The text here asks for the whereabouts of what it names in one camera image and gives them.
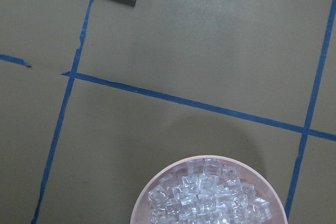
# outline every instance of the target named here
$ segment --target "clear plastic ice cube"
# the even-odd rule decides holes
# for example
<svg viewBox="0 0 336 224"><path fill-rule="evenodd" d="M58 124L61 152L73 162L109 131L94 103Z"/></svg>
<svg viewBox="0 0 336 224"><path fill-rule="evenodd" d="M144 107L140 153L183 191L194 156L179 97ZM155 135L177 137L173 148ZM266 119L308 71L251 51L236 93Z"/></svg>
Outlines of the clear plastic ice cube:
<svg viewBox="0 0 336 224"><path fill-rule="evenodd" d="M178 185L177 180L170 173L159 179L160 186L166 191L167 195L172 195L172 188Z"/></svg>
<svg viewBox="0 0 336 224"><path fill-rule="evenodd" d="M204 159L204 174L220 176L222 174L223 163L218 158Z"/></svg>
<svg viewBox="0 0 336 224"><path fill-rule="evenodd" d="M214 224L214 218L213 218L212 212L198 214L197 223L198 224Z"/></svg>
<svg viewBox="0 0 336 224"><path fill-rule="evenodd" d="M236 217L241 217L241 218L247 218L248 217L248 211L247 207L235 207L233 209L233 215Z"/></svg>
<svg viewBox="0 0 336 224"><path fill-rule="evenodd" d="M197 194L198 192L198 176L188 175L182 177L182 192L185 195Z"/></svg>
<svg viewBox="0 0 336 224"><path fill-rule="evenodd" d="M183 185L178 185L172 188L174 198L177 201L180 201L182 198L184 198L183 194Z"/></svg>
<svg viewBox="0 0 336 224"><path fill-rule="evenodd" d="M222 177L228 180L236 180L239 179L239 174L237 169L234 166L223 166L222 167Z"/></svg>
<svg viewBox="0 0 336 224"><path fill-rule="evenodd" d="M228 187L225 187L224 185L218 185L216 187L216 194L220 194L220 193L225 193L225 194L231 194L230 190Z"/></svg>
<svg viewBox="0 0 336 224"><path fill-rule="evenodd" d="M158 223L158 221L165 216L165 210L163 209L152 209L150 211L151 222L153 224Z"/></svg>
<svg viewBox="0 0 336 224"><path fill-rule="evenodd" d="M261 221L264 222L266 220L269 220L272 218L271 210L269 207L269 202L257 197L254 201L251 203L252 206L252 214Z"/></svg>
<svg viewBox="0 0 336 224"><path fill-rule="evenodd" d="M153 208L156 208L160 203L167 199L168 196L161 185L156 186L148 193L148 202L152 205Z"/></svg>
<svg viewBox="0 0 336 224"><path fill-rule="evenodd" d="M215 192L218 184L218 176L216 175L204 175L201 174L198 177L198 190L207 190L210 192Z"/></svg>
<svg viewBox="0 0 336 224"><path fill-rule="evenodd" d="M231 179L227 181L227 187L229 188L232 195L243 194L243 189L241 187L239 179Z"/></svg>
<svg viewBox="0 0 336 224"><path fill-rule="evenodd" d="M261 224L260 218L255 215L254 210L252 209L252 205L250 204L247 208L247 223L248 224Z"/></svg>
<svg viewBox="0 0 336 224"><path fill-rule="evenodd" d="M175 179L178 182L180 182L183 176L188 175L187 164L182 164L182 165L175 166L173 168L173 175L174 175Z"/></svg>
<svg viewBox="0 0 336 224"><path fill-rule="evenodd" d="M180 219L177 224L197 224L197 217L195 215L191 216L180 216Z"/></svg>
<svg viewBox="0 0 336 224"><path fill-rule="evenodd" d="M186 215L194 215L200 213L197 201L198 199L195 194L191 194L181 200L181 205Z"/></svg>
<svg viewBox="0 0 336 224"><path fill-rule="evenodd" d="M233 195L232 208L247 208L248 207L248 198L247 195Z"/></svg>
<svg viewBox="0 0 336 224"><path fill-rule="evenodd" d="M175 218L161 218L157 224L176 224L176 219Z"/></svg>
<svg viewBox="0 0 336 224"><path fill-rule="evenodd" d="M230 224L229 215L226 211L213 212L214 224Z"/></svg>
<svg viewBox="0 0 336 224"><path fill-rule="evenodd" d="M254 185L246 182L241 182L241 186L243 193L247 195L249 200L254 200L256 198L257 192L254 189Z"/></svg>
<svg viewBox="0 0 336 224"><path fill-rule="evenodd" d="M176 199L165 201L167 215L177 215L180 211L180 204Z"/></svg>
<svg viewBox="0 0 336 224"><path fill-rule="evenodd" d="M203 159L192 159L187 161L188 175L203 173Z"/></svg>
<svg viewBox="0 0 336 224"><path fill-rule="evenodd" d="M218 210L231 211L232 210L232 195L229 191L219 192L215 194L215 202Z"/></svg>
<svg viewBox="0 0 336 224"><path fill-rule="evenodd" d="M249 224L247 219L244 217L235 216L233 224Z"/></svg>
<svg viewBox="0 0 336 224"><path fill-rule="evenodd" d="M202 213L214 211L216 209L216 204L213 194L199 194L198 206Z"/></svg>

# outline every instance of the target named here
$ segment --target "bowl of ice cubes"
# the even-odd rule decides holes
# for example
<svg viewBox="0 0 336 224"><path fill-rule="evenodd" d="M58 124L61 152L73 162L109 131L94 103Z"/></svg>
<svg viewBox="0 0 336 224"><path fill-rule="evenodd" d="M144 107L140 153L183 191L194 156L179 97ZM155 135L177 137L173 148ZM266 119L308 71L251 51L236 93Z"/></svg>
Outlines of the bowl of ice cubes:
<svg viewBox="0 0 336 224"><path fill-rule="evenodd" d="M130 224L287 224L271 185L231 158L203 155L156 174L140 193Z"/></svg>

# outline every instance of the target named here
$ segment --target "tape strip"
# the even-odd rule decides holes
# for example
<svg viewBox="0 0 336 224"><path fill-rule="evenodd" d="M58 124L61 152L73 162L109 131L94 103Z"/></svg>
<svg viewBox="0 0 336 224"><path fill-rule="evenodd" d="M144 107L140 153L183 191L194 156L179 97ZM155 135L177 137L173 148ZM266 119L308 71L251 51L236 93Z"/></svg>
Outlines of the tape strip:
<svg viewBox="0 0 336 224"><path fill-rule="evenodd" d="M298 178L299 178L299 173L300 173L300 167L301 167L303 155L304 155L304 152L305 152L305 149L306 149L308 134L311 133L311 132L315 132L315 131L310 130L310 126L311 126L311 121L312 121L314 110L315 110L317 96L318 96L319 89L320 89L323 69L324 69L324 65L325 65L325 62L326 62L325 60L327 58L332 27L333 27L334 19L335 19L335 13L336 13L336 0L332 0L330 12L329 12L329 18L328 18L328 22L327 22L327 27L325 29L326 31L325 31L325 34L324 34L324 40L323 40L323 45L322 45L322 49L321 49L320 60L319 60L319 64L318 64L316 75L315 75L313 89L311 91L309 106L308 106L308 109L307 109L306 120L305 120L305 123L304 123L305 124L304 125L304 131L302 133L302 137L301 137L301 141L300 141L299 154L298 154L298 157L296 158L296 161L295 161L292 180L291 180L289 191L288 191L288 197L287 197L287 202L286 202L286 206L285 206L285 212L286 212L286 215L287 215L287 219L289 219L290 211L291 211L292 204L293 204L293 199L294 199L296 186L297 186L297 183L298 183Z"/></svg>
<svg viewBox="0 0 336 224"><path fill-rule="evenodd" d="M43 200L43 196L46 190L46 186L48 183L48 178L49 178L49 174L50 174L50 169L51 169L51 165L53 164L53 159L54 159L54 155L55 155L55 151L56 151L56 147L57 147L57 142L59 139L59 135L62 129L62 124L63 124L63 119L64 119L64 115L65 115L65 110L67 107L67 103L69 100L69 97L71 95L71 91L72 91L72 87L73 87L73 83L75 81L75 76L76 76L76 72L78 69L78 65L79 65L79 60L80 60L80 56L83 50L83 45L85 42L85 37L86 37L86 32L87 32L87 28L88 28L88 21L89 21L89 17L90 17L90 10L91 10L91 6L92 6L93 0L90 0L86 14L85 14L85 19L83 22L83 27L79 36L79 40L80 40L80 46L76 49L76 53L75 53L75 57L74 57L74 61L72 63L72 67L71 67L71 71L69 73L69 80L68 80L68 84L67 84L67 88L63 97L63 101L62 101L62 105L61 105L61 109L58 115L58 120L57 120L57 124L55 127L55 131L54 131L54 136L53 136L53 140L51 142L51 146L50 146L50 150L49 150L49 154L48 154L48 158L47 158L47 163L43 172L43 177L42 177L42 181L41 181L41 187L40 187L40 195L39 195L39 199L38 199L38 203L37 203L37 207L35 210L35 214L34 214L34 218L31 221L31 224L36 224L38 216L39 216L39 212L40 212L40 208L41 208L41 203Z"/></svg>
<svg viewBox="0 0 336 224"><path fill-rule="evenodd" d="M11 62L11 63L15 63L15 64L19 64L19 65L31 68L31 65L29 63L27 63L25 60L20 59L20 58L16 58L16 57L13 57L13 56L1 55L0 54L0 60L8 61L8 62Z"/></svg>
<svg viewBox="0 0 336 224"><path fill-rule="evenodd" d="M69 76L70 72L63 73L62 75ZM99 79L97 77L89 76L89 75L82 74L82 73L77 73L76 78L83 80L83 81L89 81L89 82L93 82L97 84L102 84L102 85L106 85L112 88L121 89L121 90L129 91L129 92L133 92L137 94L142 94L142 95L146 95L149 97L162 99L165 101L175 102L175 103L187 105L187 106L202 109L202 110L208 110L208 111L219 113L219 114L233 116L235 118L240 118L240 119L244 119L247 121L262 123L262 124L274 126L274 127L285 129L285 130L290 130L290 131L299 132L299 133L302 133L303 131L303 127L296 126L293 124L279 122L279 121L268 119L268 118L262 118L261 116L255 116L255 115L251 115L251 114L247 114L247 113L243 113L243 112L239 112L235 110L213 106L213 105L206 104L206 103L201 103L201 102L196 102L196 101L192 101L192 100L188 100L188 99L184 99L180 97L175 97L169 94L164 94L164 93L159 93L159 92L155 92L155 91L151 91L147 89L137 88L134 86L123 84L123 83L111 82L111 81Z"/></svg>
<svg viewBox="0 0 336 224"><path fill-rule="evenodd" d="M331 141L336 141L336 135L326 133L326 132L309 130L309 135L320 137L320 138L325 138L325 139L328 139L328 140L331 140Z"/></svg>

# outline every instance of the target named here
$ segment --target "floor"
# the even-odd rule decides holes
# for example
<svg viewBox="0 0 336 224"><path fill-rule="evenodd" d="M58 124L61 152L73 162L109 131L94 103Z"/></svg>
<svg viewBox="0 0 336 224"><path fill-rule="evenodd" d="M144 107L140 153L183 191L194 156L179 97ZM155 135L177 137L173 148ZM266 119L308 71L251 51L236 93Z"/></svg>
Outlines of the floor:
<svg viewBox="0 0 336 224"><path fill-rule="evenodd" d="M336 222L336 0L0 3L0 223L128 223L198 154Z"/></svg>

